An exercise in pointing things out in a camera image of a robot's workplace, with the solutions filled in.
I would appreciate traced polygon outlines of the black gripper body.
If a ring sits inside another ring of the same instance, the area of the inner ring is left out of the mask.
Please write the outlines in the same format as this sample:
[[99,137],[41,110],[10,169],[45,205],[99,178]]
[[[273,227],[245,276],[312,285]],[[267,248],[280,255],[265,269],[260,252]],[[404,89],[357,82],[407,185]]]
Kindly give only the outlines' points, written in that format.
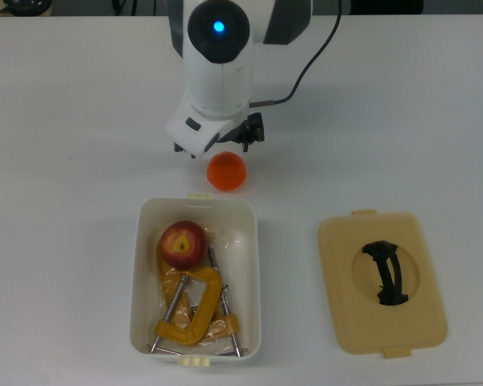
[[228,133],[221,136],[218,143],[234,142],[237,144],[243,144],[246,142],[246,120],[244,120],[240,125],[231,129]]

